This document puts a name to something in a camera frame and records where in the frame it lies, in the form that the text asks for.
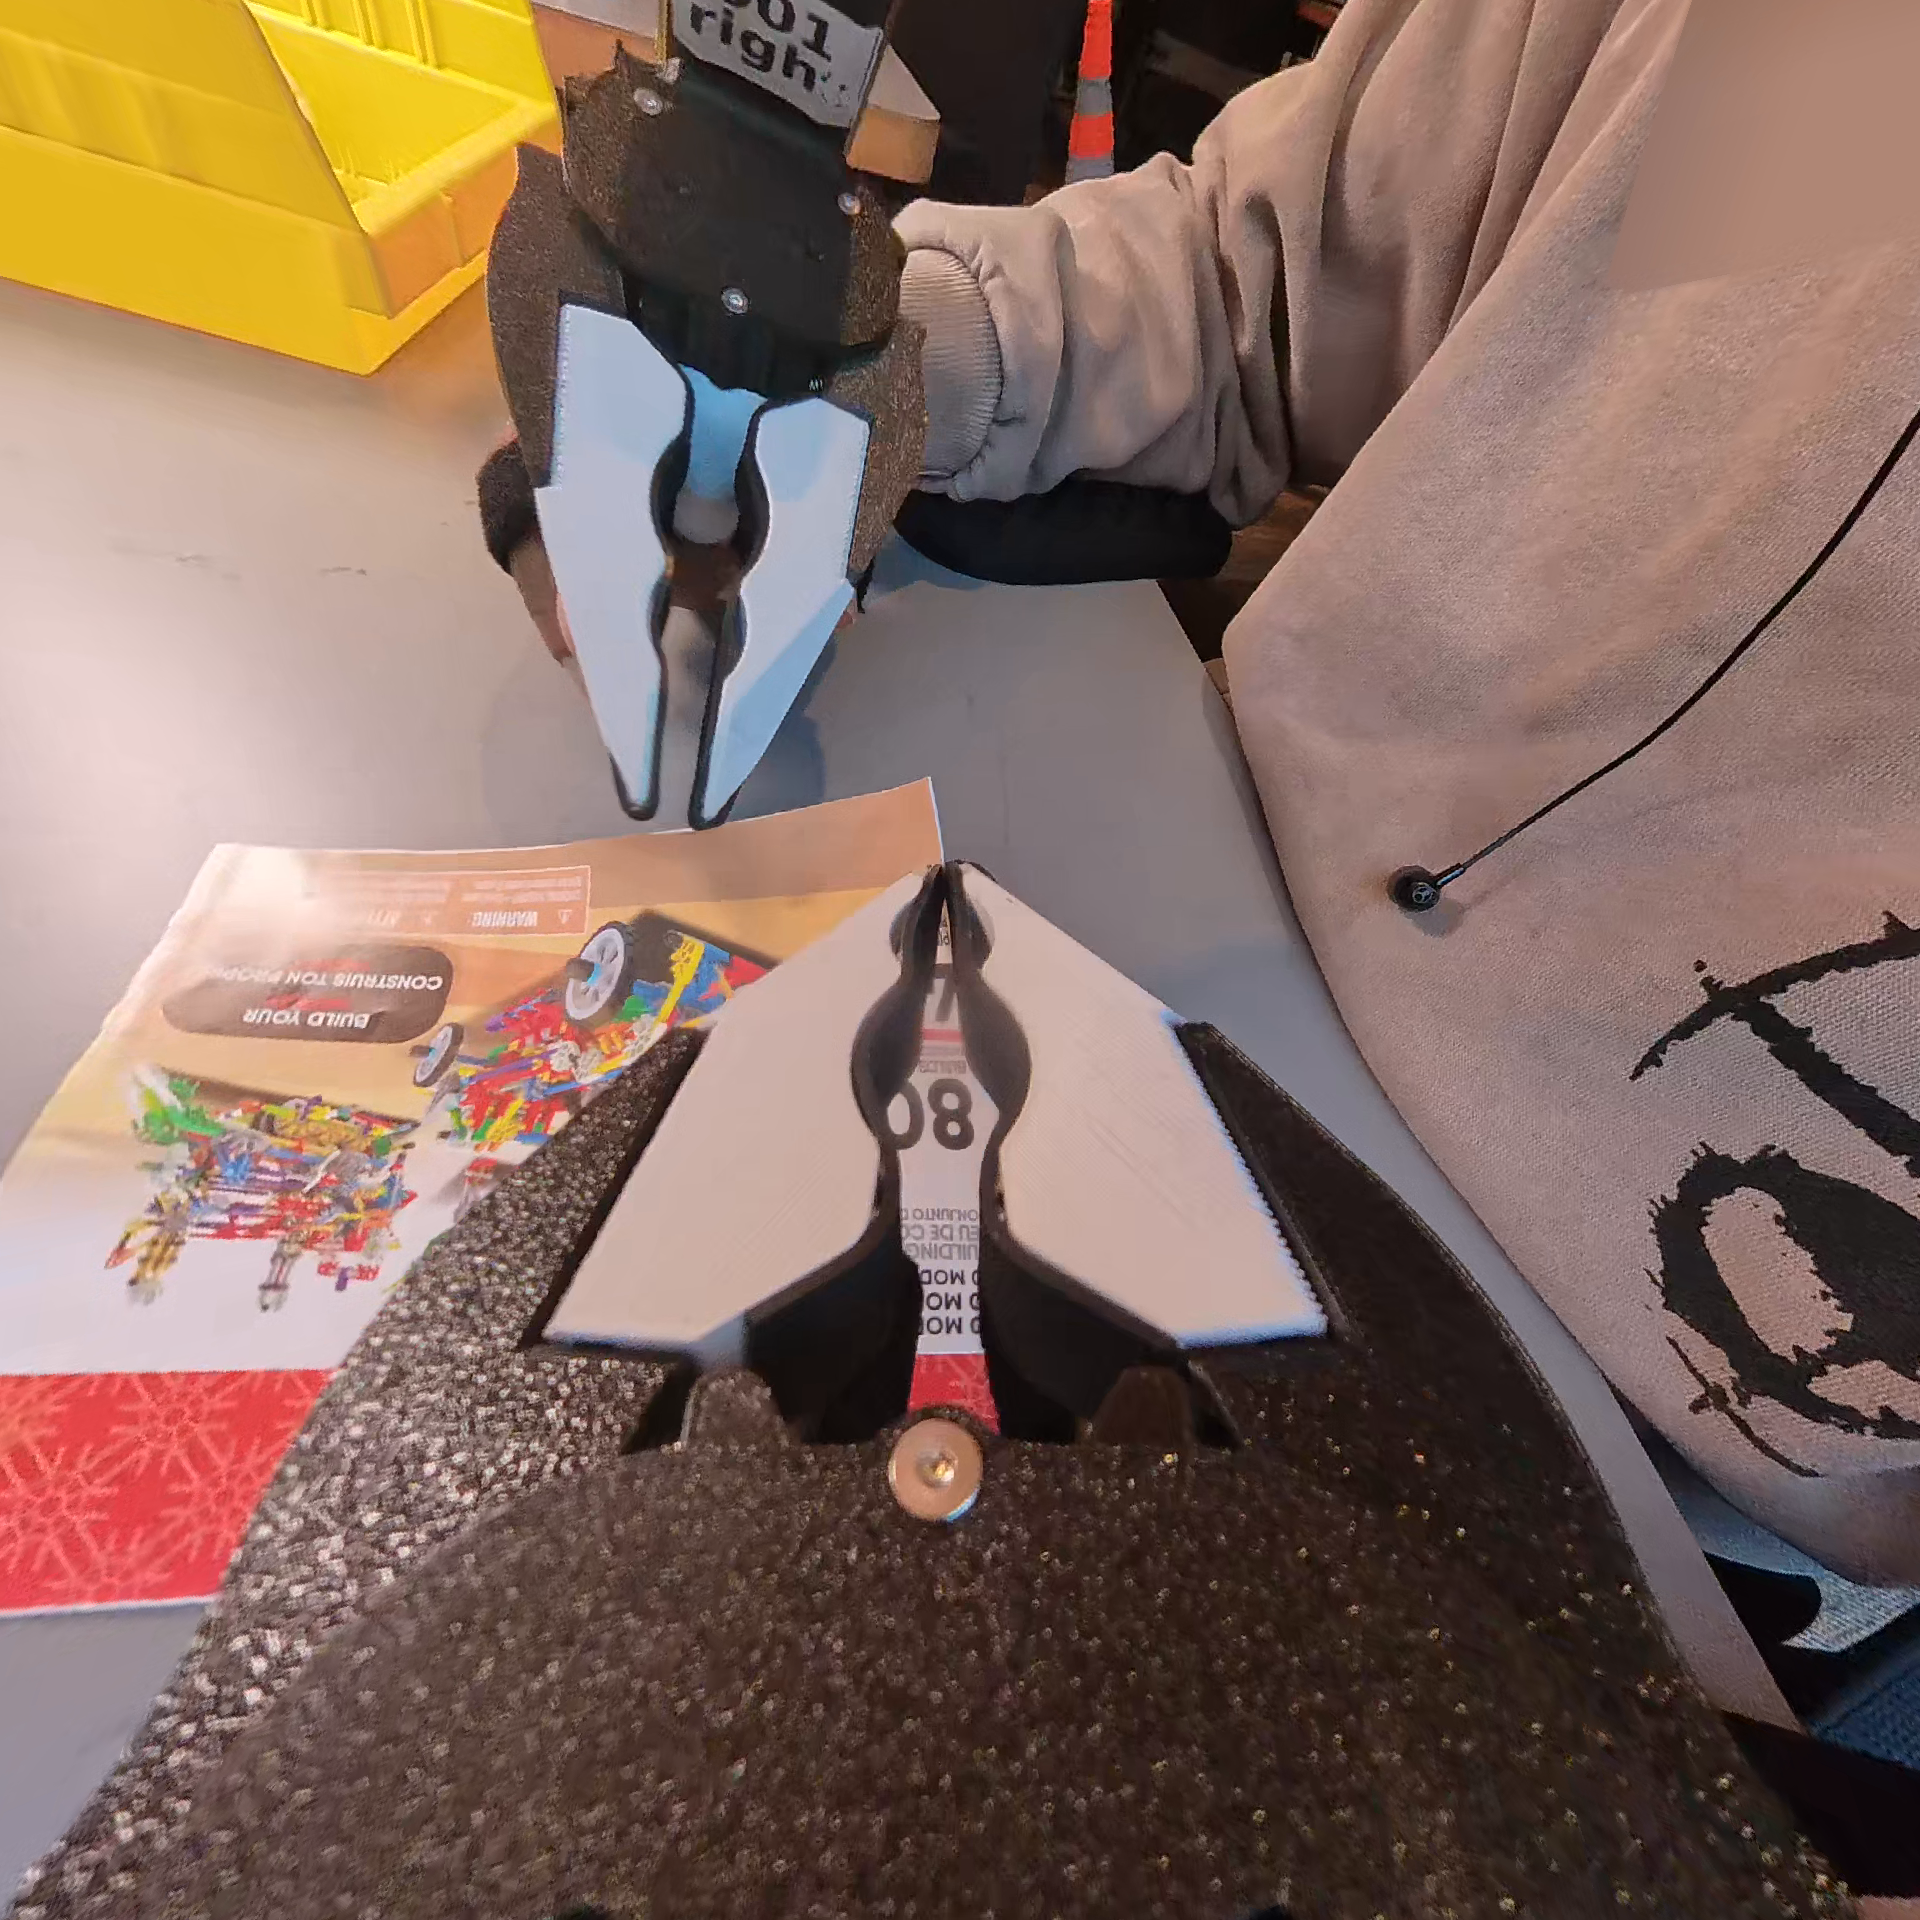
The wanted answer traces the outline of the orange traffic cone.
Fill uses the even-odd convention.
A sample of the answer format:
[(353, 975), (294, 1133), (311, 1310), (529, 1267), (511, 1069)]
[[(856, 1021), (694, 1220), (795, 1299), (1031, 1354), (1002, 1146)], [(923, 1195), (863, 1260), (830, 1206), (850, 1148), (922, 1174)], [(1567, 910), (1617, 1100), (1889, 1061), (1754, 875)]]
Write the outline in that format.
[(1063, 178), (1074, 186), (1113, 175), (1113, 172), (1113, 3), (1090, 0), (1074, 69)]

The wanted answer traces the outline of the grey desk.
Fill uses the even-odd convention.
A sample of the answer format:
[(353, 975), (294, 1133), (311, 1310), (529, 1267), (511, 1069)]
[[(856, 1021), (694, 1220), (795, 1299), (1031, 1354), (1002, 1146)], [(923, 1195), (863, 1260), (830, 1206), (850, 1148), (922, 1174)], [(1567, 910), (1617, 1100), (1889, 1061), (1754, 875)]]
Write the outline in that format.
[[(468, 293), (372, 378), (6, 284), (6, 1150), (217, 844), (521, 847), (630, 829), (578, 691), (478, 537), (503, 428)], [(1382, 1173), (1591, 1454), (1711, 1695), (1794, 1715), (1611, 1387), (1415, 1142), (1292, 913), (1227, 706), (1154, 585), (890, 558), (742, 806), (929, 778), (944, 844)]]

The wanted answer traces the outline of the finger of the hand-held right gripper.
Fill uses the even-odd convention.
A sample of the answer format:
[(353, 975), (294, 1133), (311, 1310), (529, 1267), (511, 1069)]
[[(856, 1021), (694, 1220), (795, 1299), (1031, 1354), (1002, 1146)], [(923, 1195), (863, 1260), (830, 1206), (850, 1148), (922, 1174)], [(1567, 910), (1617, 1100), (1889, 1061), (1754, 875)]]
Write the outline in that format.
[(657, 825), (691, 822), (691, 775), (668, 750), (665, 619), (694, 411), (689, 374), (631, 321), (561, 307), (539, 531), (615, 795)]
[(828, 398), (766, 402), (737, 468), (750, 535), (713, 652), (689, 825), (719, 825), (856, 601), (868, 420)]

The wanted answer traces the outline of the black lavalier microphone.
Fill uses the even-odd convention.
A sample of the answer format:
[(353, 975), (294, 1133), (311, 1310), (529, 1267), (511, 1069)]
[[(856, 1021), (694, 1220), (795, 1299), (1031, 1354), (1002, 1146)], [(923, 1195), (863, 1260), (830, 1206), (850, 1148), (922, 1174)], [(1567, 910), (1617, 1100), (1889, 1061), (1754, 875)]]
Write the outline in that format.
[(1611, 775), (1620, 772), (1633, 761), (1642, 758), (1648, 750), (1663, 742), (1672, 732), (1676, 732), (1692, 714), (1704, 706), (1714, 691), (1727, 684), (1746, 661), (1760, 643), (1771, 633), (1771, 628), (1788, 614), (1794, 601), (1812, 585), (1817, 574), (1835, 558), (1842, 549), (1848, 537), (1859, 527), (1859, 522), (1873, 509), (1880, 501), (1883, 486), (1903, 467), (1910, 449), (1919, 441), (1919, 411), (1914, 411), (1904, 428), (1899, 430), (1897, 439), (1891, 443), (1889, 453), (1881, 457), (1880, 467), (1866, 481), (1857, 501), (1848, 507), (1848, 513), (1838, 519), (1833, 531), (1824, 537), (1822, 546), (1815, 556), (1798, 572), (1798, 577), (1780, 589), (1780, 594), (1766, 607), (1766, 613), (1742, 633), (1742, 638), (1719, 659), (1713, 673), (1705, 674), (1699, 684), (1692, 686), (1687, 698), (1670, 708), (1665, 718), (1648, 729), (1643, 735), (1633, 741), (1619, 755), (1608, 758), (1604, 764), (1591, 767), (1582, 780), (1576, 780), (1564, 791), (1555, 794), (1548, 802), (1539, 805), (1528, 815), (1519, 819), (1516, 822), (1507, 825), (1496, 839), (1487, 845), (1468, 852), (1450, 862), (1447, 866), (1431, 871), (1426, 866), (1407, 866), (1392, 874), (1391, 883), (1385, 885), (1385, 895), (1392, 906), (1409, 915), (1423, 917), (1433, 913), (1447, 889), (1459, 885), (1465, 874), (1472, 874), (1481, 862), (1505, 852), (1512, 844), (1522, 839), (1530, 829), (1546, 822), (1556, 812), (1567, 810), (1576, 801), (1591, 794), (1601, 782), (1609, 780)]

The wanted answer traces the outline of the person's right hand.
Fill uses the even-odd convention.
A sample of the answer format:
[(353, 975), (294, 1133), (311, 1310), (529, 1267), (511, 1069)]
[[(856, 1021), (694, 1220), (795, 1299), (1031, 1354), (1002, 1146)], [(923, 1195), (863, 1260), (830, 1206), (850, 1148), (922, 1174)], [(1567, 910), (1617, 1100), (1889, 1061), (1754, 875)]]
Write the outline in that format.
[(513, 578), (544, 649), (558, 663), (577, 665), (561, 589), (539, 533), (536, 484), (516, 439), (491, 449), (481, 463), (475, 505), (487, 551)]

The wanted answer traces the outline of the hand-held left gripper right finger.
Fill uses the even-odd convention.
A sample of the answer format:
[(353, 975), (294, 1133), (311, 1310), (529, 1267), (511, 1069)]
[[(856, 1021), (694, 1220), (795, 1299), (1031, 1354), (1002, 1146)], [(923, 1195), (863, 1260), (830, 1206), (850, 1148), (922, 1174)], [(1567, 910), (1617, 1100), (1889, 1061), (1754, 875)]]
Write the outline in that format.
[(1326, 1308), (1222, 1118), (1183, 1019), (968, 862), (955, 1012), (995, 1103), (1015, 1251), (1176, 1347), (1321, 1338)]

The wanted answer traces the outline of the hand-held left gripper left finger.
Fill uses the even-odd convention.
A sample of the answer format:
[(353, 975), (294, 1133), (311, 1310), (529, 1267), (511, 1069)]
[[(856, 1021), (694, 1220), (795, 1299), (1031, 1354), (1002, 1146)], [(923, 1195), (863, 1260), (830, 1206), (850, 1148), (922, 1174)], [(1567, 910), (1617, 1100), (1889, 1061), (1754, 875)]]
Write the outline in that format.
[(922, 1058), (944, 869), (910, 871), (707, 1029), (544, 1338), (755, 1370), (910, 1370), (895, 1103)]

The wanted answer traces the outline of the yellow plastic bin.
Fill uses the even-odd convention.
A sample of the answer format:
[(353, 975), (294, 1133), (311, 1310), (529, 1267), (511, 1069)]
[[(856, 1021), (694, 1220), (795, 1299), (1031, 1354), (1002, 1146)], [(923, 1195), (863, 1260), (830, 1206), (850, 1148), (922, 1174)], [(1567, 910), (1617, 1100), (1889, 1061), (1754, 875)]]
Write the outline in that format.
[(6, 3), (2, 270), (368, 374), (561, 119), (524, 3)]

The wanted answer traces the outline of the person's torso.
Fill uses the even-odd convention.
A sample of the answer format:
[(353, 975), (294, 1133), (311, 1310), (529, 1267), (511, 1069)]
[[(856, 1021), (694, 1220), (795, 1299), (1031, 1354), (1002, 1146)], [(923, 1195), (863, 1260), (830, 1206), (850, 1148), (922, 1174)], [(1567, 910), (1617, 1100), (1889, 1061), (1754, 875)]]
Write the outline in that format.
[(1410, 1132), (1624, 1398), (1915, 1582), (1915, 236), (1624, 287), (1684, 4), (1353, 4), (1223, 145), (1326, 172), (1372, 431), (1231, 643), (1280, 865)]

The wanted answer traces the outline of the colourful instruction booklet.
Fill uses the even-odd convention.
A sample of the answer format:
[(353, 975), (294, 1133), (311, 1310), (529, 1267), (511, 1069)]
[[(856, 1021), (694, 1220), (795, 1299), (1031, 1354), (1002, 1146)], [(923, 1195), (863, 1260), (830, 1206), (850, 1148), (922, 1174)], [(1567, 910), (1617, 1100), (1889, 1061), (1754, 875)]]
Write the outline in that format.
[(942, 851), (931, 780), (554, 847), (216, 847), (6, 1167), (6, 1617), (217, 1593), (426, 1245)]

